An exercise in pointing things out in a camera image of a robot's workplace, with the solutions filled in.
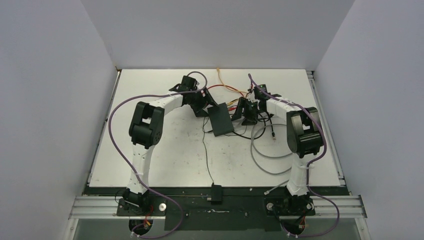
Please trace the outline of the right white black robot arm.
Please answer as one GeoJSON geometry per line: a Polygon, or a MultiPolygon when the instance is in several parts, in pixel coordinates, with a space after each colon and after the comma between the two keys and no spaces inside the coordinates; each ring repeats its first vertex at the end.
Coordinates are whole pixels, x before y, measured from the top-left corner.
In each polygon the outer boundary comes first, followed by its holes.
{"type": "Polygon", "coordinates": [[[242,125],[256,125],[260,113],[285,119],[286,141],[294,155],[290,177],[285,184],[287,196],[280,205],[287,214],[310,212],[314,205],[310,198],[310,170],[327,150],[327,142],[315,107],[305,108],[279,94],[267,92],[266,85],[255,85],[249,90],[253,98],[240,97],[231,120],[243,118],[242,125]]]}

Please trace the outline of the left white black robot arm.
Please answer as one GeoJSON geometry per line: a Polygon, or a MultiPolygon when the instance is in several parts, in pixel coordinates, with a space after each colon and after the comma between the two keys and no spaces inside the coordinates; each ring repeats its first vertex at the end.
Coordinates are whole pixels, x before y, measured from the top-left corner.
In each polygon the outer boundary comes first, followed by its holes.
{"type": "Polygon", "coordinates": [[[136,215],[141,216],[152,209],[149,197],[149,171],[155,146],[163,135],[165,115],[189,105],[196,117],[206,117],[206,107],[217,106],[207,89],[198,89],[198,82],[190,76],[183,76],[181,83],[170,88],[166,95],[151,102],[136,104],[129,126],[133,144],[130,182],[123,194],[125,203],[136,215]]]}

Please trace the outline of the dark grey network switch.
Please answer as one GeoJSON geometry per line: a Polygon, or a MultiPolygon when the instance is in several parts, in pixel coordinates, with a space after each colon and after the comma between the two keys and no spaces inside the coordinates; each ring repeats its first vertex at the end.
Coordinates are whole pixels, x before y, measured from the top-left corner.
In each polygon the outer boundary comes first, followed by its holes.
{"type": "Polygon", "coordinates": [[[234,131],[234,126],[226,103],[208,107],[207,112],[215,137],[229,134],[234,131]]]}

